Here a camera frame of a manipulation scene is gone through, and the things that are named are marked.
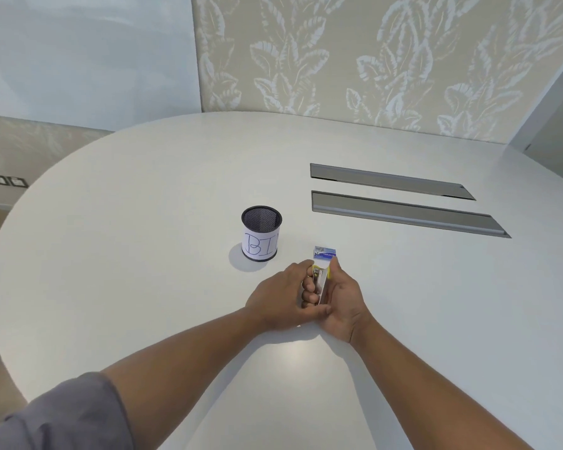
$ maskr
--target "person's left hand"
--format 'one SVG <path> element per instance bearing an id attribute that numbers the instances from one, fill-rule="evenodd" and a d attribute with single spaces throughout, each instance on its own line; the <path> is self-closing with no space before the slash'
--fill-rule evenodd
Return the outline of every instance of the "person's left hand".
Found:
<path id="1" fill-rule="evenodd" d="M 298 306 L 301 283 L 312 264 L 312 260 L 293 263 L 283 272 L 264 280 L 248 298 L 245 309 L 261 319 L 267 331 L 285 330 L 327 317 L 331 312 L 329 305 L 304 309 Z"/>

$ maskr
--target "forearm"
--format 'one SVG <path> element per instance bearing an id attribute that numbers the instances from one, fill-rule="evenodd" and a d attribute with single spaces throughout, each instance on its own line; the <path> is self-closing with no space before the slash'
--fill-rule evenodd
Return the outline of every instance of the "forearm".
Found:
<path id="1" fill-rule="evenodd" d="M 103 372 L 117 388 L 139 450 L 155 449 L 217 374 L 258 334 L 243 308 L 142 349 Z"/>
<path id="2" fill-rule="evenodd" d="M 531 449 L 373 318 L 355 333 L 351 344 L 415 450 Z"/>

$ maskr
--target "human hand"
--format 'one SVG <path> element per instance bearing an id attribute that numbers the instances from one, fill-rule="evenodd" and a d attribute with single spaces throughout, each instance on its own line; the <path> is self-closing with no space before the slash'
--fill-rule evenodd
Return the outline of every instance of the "human hand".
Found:
<path id="1" fill-rule="evenodd" d="M 328 315 L 329 305 L 300 308 L 297 303 L 300 284 L 312 264 L 312 260 L 293 263 L 261 282 L 250 295 L 244 308 L 263 323 L 264 330 L 285 330 Z"/>
<path id="2" fill-rule="evenodd" d="M 353 340 L 354 330 L 365 323 L 373 320 L 369 312 L 361 288 L 348 273 L 340 267 L 337 257 L 333 257 L 330 263 L 331 277 L 328 279 L 326 300 L 331 306 L 331 314 L 320 322 L 323 330 L 339 340 L 350 343 Z M 315 293 L 313 282 L 313 268 L 307 270 L 307 277 L 302 286 L 302 307 L 305 310 L 316 309 L 322 305 L 315 305 L 319 297 Z"/>

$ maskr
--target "person's left arm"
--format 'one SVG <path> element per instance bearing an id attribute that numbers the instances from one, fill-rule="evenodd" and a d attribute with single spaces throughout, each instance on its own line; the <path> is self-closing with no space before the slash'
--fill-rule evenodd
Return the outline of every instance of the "person's left arm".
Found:
<path id="1" fill-rule="evenodd" d="M 300 309 L 305 260 L 264 280 L 246 306 L 140 350 L 106 368 L 127 411 L 138 450 L 155 449 L 194 407 L 217 374 L 258 334 L 295 327 L 330 312 Z"/>

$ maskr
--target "whiteboard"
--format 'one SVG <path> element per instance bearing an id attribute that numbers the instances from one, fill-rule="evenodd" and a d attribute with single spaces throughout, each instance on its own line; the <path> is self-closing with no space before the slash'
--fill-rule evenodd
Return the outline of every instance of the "whiteboard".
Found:
<path id="1" fill-rule="evenodd" d="M 191 0 L 0 0 L 0 116 L 116 131 L 198 112 Z"/>

